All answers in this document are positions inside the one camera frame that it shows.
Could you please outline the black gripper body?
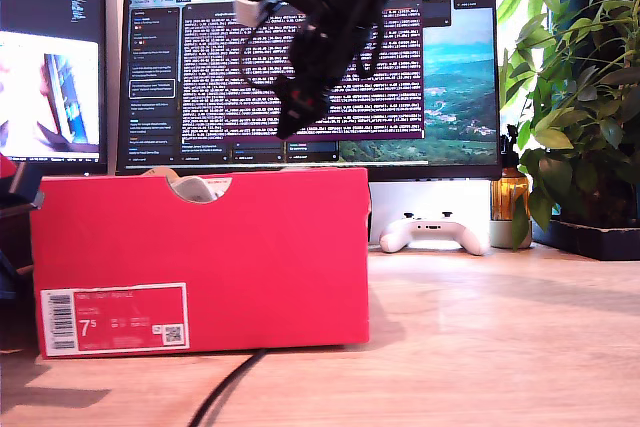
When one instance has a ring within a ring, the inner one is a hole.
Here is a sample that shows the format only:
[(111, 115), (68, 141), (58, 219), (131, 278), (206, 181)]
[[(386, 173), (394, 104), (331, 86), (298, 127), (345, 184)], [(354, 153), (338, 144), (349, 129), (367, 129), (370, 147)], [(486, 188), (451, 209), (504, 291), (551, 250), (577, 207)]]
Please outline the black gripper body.
[(299, 89), (300, 104), (306, 98), (329, 99), (332, 89), (342, 80), (353, 58), (370, 37), (370, 27), (356, 26), (342, 38), (342, 28), (328, 31), (305, 21), (294, 35), (289, 60), (294, 77), (279, 85), (279, 93)]

